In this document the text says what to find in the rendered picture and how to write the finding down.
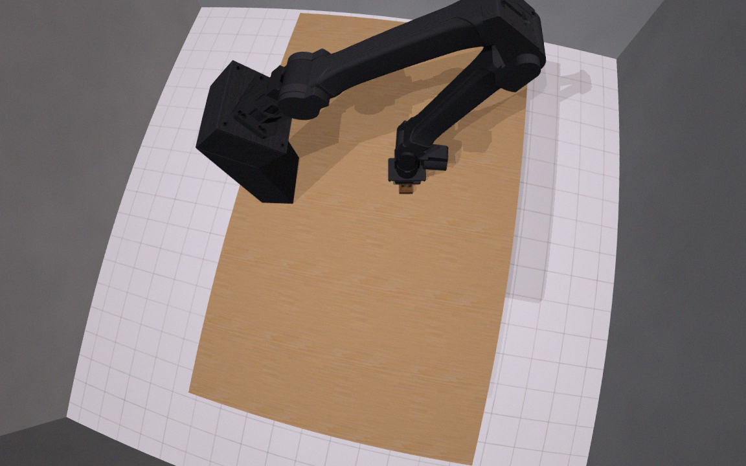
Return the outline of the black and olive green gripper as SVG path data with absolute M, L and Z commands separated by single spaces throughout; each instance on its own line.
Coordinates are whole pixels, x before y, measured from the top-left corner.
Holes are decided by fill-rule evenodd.
M 393 182 L 393 184 L 421 184 L 421 182 L 417 181 L 424 181 L 426 180 L 426 170 L 423 169 L 423 165 L 421 165 L 420 161 L 420 168 L 417 167 L 414 170 L 411 171 L 405 171 L 401 170 L 397 163 L 396 168 L 394 168 L 394 157 L 390 157 L 388 159 L 388 181 Z

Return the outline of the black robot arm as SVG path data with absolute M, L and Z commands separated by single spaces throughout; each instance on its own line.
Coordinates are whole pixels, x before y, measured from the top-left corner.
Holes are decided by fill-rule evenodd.
M 359 83 L 474 47 L 484 48 L 397 128 L 394 168 L 411 171 L 421 161 L 425 170 L 446 171 L 448 146 L 433 141 L 498 89 L 524 87 L 547 62 L 541 18 L 524 0 L 460 0 L 332 54 L 296 52 L 271 77 L 257 74 L 231 115 L 265 139 L 284 115 L 313 119 L 330 98 Z

